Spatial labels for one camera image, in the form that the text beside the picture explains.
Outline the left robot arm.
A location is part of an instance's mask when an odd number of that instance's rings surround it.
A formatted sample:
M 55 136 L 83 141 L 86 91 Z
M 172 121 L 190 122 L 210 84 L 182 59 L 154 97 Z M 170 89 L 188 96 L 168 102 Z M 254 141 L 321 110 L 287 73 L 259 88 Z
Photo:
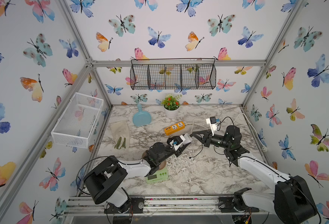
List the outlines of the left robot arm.
M 179 157 L 191 142 L 192 138 L 187 133 L 169 138 L 166 144 L 157 142 L 138 161 L 122 161 L 113 155 L 106 156 L 82 181 L 95 204 L 108 203 L 119 213 L 128 212 L 132 208 L 132 199 L 121 183 L 129 178 L 153 175 L 162 162 L 173 155 Z

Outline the white usb charger adapter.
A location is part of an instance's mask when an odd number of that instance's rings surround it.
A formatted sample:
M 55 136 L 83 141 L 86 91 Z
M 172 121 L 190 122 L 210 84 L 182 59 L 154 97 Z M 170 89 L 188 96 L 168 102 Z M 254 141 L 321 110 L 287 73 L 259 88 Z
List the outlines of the white usb charger adapter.
M 183 145 L 187 145 L 192 142 L 192 138 L 190 137 L 190 135 L 188 133 L 180 135 L 180 138 L 182 140 Z

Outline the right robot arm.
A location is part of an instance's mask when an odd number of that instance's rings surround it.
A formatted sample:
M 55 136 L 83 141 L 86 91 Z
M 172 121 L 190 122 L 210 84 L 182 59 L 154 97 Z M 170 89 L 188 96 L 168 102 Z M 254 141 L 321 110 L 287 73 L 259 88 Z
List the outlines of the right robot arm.
M 242 168 L 263 182 L 272 193 L 258 193 L 243 188 L 234 193 L 233 207 L 237 211 L 257 208 L 275 214 L 284 224 L 301 224 L 319 214 L 306 181 L 300 176 L 282 173 L 253 156 L 241 145 L 242 135 L 236 126 L 228 126 L 224 135 L 212 130 L 193 132 L 205 147 L 223 148 L 231 165 Z

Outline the green electronic scale pink tray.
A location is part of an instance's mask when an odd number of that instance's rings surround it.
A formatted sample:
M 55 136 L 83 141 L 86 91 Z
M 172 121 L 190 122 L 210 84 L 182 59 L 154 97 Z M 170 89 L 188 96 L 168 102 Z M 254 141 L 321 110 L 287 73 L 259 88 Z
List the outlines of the green electronic scale pink tray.
M 155 153 L 144 152 L 142 158 L 150 167 L 149 173 L 145 176 L 145 180 L 148 184 L 168 180 L 166 159 L 163 153 L 158 155 Z

